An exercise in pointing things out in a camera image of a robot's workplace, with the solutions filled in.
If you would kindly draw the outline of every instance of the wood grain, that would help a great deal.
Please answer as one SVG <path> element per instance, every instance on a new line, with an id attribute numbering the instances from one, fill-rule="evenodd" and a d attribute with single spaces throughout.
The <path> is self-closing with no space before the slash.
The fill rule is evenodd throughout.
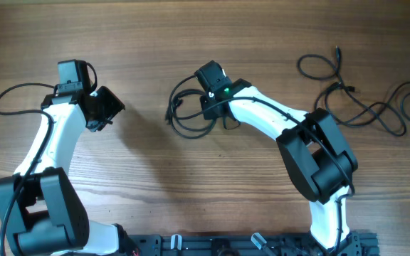
<path id="1" fill-rule="evenodd" d="M 3 5 L 0 92 L 21 82 L 56 84 L 56 63 L 77 58 L 92 63 L 100 84 L 126 104 L 112 126 L 84 132 L 75 148 L 70 179 L 93 220 L 120 223 L 132 234 L 306 232 L 308 203 L 273 141 L 248 125 L 226 131 L 220 122 L 207 137 L 185 140 L 164 113 L 171 89 L 212 59 L 233 80 L 311 110 L 330 82 L 301 77 L 296 60 L 306 53 L 332 58 L 335 45 L 358 98 L 383 99 L 410 80 L 410 1 Z M 305 68 L 330 71 L 313 61 Z M 38 108 L 46 93 L 20 89 L 1 108 Z M 330 104 L 342 117 L 359 111 L 339 92 Z M 188 99 L 181 113 L 198 108 Z M 384 118 L 398 126 L 392 114 Z M 21 163 L 39 120 L 0 116 L 0 178 Z M 383 255 L 410 255 L 410 123 L 402 138 L 380 124 L 342 131 L 359 160 L 349 226 L 378 233 Z"/>

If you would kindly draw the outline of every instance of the wooden table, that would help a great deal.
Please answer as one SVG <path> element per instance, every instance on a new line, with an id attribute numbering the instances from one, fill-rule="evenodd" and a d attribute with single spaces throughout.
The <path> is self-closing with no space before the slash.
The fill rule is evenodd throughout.
<path id="1" fill-rule="evenodd" d="M 382 100 L 410 80 L 410 1 L 4 5 L 0 92 L 22 82 L 54 85 L 56 63 L 77 58 L 92 63 L 100 85 L 126 104 L 113 125 L 85 131 L 75 148 L 69 177 L 92 220 L 119 223 L 131 234 L 307 232 L 308 202 L 290 182 L 275 142 L 248 125 L 226 131 L 221 121 L 203 139 L 182 139 L 164 113 L 172 88 L 209 60 L 233 80 L 310 111 L 331 81 L 302 77 L 296 60 L 306 53 L 334 58 L 336 45 L 357 97 Z M 319 61 L 305 68 L 330 72 Z M 38 108 L 48 93 L 20 89 L 1 108 Z M 340 92 L 330 104 L 343 118 L 359 112 Z M 410 113 L 410 100 L 406 108 Z M 192 97 L 179 112 L 198 109 Z M 392 114 L 384 119 L 399 126 Z M 21 163 L 39 120 L 0 116 L 0 178 Z M 383 255 L 410 255 L 410 123 L 401 138 L 380 124 L 342 131 L 359 160 L 349 226 L 377 233 Z"/>

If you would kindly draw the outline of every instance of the tabletop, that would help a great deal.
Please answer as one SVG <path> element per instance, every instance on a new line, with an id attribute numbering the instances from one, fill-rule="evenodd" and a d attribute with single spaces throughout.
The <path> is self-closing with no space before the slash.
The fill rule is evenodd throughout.
<path id="1" fill-rule="evenodd" d="M 300 75 L 296 62 L 307 53 L 335 61 L 340 46 L 343 79 L 365 104 L 410 80 L 410 1 L 49 2 L 0 5 L 0 92 L 23 82 L 55 85 L 58 61 L 94 65 L 99 84 L 126 110 L 101 132 L 83 132 L 69 178 L 91 220 L 119 223 L 129 234 L 309 230 L 308 202 L 290 182 L 272 139 L 247 124 L 225 130 L 219 120 L 209 135 L 188 140 L 164 121 L 172 88 L 210 60 L 232 80 L 243 78 L 307 111 L 334 82 Z M 304 67 L 332 72 L 320 61 Z M 200 88 L 193 80 L 183 86 Z M 0 108 L 39 108 L 48 93 L 21 88 Z M 361 110 L 342 92 L 330 96 L 330 107 L 344 119 Z M 179 114 L 198 110 L 198 97 L 190 97 Z M 393 114 L 382 118 L 399 127 Z M 205 123 L 201 117 L 189 122 Z M 36 114 L 0 116 L 0 178 L 22 162 L 39 124 Z M 359 162 L 348 225 L 377 233 L 382 255 L 410 255 L 410 122 L 403 137 L 376 122 L 341 130 Z"/>

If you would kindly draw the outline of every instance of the wooden surface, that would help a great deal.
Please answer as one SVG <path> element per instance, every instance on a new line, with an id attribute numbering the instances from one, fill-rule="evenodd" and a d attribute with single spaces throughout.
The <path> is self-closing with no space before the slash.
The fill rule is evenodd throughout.
<path id="1" fill-rule="evenodd" d="M 226 131 L 221 122 L 203 139 L 182 139 L 164 113 L 171 89 L 212 59 L 233 80 L 310 111 L 331 82 L 301 77 L 296 60 L 306 53 L 332 58 L 335 45 L 358 98 L 383 99 L 410 80 L 410 1 L 0 6 L 0 92 L 22 82 L 54 85 L 56 63 L 77 58 L 92 63 L 99 83 L 126 104 L 112 126 L 85 131 L 75 148 L 70 179 L 92 220 L 119 223 L 131 234 L 307 232 L 308 202 L 291 184 L 275 142 L 248 125 Z M 329 72 L 320 62 L 305 68 Z M 20 89 L 1 108 L 38 108 L 47 93 Z M 339 92 L 330 104 L 342 117 L 359 111 Z M 191 98 L 180 114 L 198 109 Z M 384 118 L 397 127 L 392 114 Z M 0 178 L 21 163 L 39 120 L 0 116 Z M 359 160 L 349 226 L 378 233 L 383 255 L 410 255 L 410 123 L 402 138 L 380 124 L 342 131 Z"/>

